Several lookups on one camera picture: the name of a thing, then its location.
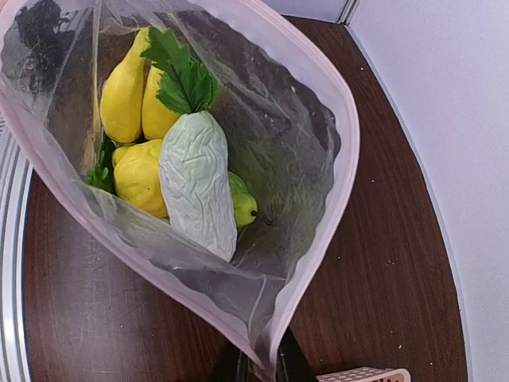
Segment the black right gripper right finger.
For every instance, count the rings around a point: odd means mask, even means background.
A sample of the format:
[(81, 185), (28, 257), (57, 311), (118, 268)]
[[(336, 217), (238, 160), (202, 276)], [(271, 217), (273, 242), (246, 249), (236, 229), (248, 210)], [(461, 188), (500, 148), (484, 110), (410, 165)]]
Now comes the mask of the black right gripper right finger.
[(317, 378), (291, 329), (282, 337), (277, 355), (278, 382), (316, 382)]

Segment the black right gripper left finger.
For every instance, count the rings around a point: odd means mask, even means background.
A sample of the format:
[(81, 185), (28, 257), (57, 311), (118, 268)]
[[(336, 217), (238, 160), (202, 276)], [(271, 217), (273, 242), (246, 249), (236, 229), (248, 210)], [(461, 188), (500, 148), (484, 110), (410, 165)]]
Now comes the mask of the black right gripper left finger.
[(247, 382), (249, 358), (239, 348), (228, 342), (216, 362), (216, 380), (220, 382)]

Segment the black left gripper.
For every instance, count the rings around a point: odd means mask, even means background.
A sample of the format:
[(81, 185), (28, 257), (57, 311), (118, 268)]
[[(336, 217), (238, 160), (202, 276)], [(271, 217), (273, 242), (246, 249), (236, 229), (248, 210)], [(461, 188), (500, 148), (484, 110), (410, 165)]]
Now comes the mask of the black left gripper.
[(60, 15), (56, 1), (37, 1), (28, 8), (24, 6), (15, 17), (21, 43), (29, 49), (21, 69), (14, 69), (8, 77), (29, 77), (39, 80), (55, 80), (64, 58), (75, 37), (74, 30), (62, 30), (70, 22)]

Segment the pink plastic basket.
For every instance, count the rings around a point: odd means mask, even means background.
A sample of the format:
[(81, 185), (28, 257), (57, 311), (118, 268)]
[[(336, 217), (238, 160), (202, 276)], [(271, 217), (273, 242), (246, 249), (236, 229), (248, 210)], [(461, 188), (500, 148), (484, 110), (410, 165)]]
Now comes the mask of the pink plastic basket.
[(409, 372), (404, 368), (378, 369), (370, 367), (354, 368), (317, 376), (321, 382), (411, 382)]

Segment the yellow banana bunch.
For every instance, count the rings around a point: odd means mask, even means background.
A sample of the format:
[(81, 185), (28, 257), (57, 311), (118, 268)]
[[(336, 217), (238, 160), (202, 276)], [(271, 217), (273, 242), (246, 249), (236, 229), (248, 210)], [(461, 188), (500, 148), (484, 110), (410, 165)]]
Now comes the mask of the yellow banana bunch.
[(142, 28), (103, 87), (100, 118), (107, 136), (121, 144), (142, 136), (148, 140), (164, 138), (181, 117), (157, 98), (162, 70), (152, 66), (145, 73), (146, 59), (141, 54), (148, 46), (149, 29)]

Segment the round green cabbage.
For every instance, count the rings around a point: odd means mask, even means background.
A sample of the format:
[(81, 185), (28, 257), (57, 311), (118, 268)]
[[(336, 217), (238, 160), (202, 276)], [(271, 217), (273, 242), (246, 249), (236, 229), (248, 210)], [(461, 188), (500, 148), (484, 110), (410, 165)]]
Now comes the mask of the round green cabbage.
[(231, 171), (228, 172), (228, 177), (234, 204), (235, 223), (237, 229), (246, 227), (253, 223), (257, 218), (263, 221), (266, 225), (272, 226), (273, 221), (263, 216), (258, 211), (258, 203), (249, 193), (244, 180)]

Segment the yellow lemon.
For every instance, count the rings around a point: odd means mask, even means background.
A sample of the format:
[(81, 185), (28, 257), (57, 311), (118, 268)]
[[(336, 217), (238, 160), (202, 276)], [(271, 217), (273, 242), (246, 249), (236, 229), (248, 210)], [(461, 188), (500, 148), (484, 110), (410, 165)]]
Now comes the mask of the yellow lemon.
[(120, 146), (112, 156), (117, 195), (156, 218), (169, 216), (159, 178), (161, 146), (161, 139), (153, 139), (132, 146)]

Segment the clear zip top bag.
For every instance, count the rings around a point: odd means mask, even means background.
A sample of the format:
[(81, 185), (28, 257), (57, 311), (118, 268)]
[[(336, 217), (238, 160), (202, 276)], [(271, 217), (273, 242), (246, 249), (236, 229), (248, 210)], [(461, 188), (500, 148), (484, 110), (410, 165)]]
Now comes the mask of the clear zip top bag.
[(314, 43), (261, 1), (4, 1), (1, 113), (101, 244), (280, 379), (359, 160)]

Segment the small napa cabbage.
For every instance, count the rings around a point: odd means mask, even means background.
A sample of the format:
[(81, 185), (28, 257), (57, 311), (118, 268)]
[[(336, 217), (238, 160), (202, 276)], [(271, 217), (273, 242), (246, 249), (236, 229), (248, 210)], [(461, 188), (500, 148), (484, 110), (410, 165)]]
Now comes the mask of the small napa cabbage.
[(182, 115), (162, 141), (159, 176), (172, 228), (228, 262), (237, 228), (227, 160), (226, 136), (214, 117)]

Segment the green leafy vegetable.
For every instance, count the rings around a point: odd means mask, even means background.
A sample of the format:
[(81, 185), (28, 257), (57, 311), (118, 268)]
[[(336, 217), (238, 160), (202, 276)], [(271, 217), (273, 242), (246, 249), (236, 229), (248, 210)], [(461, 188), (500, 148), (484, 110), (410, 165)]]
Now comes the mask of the green leafy vegetable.
[(169, 110), (184, 115), (208, 111), (219, 95), (219, 83), (207, 66), (192, 57), (171, 29), (148, 28), (149, 47), (141, 56), (162, 71), (156, 97)]

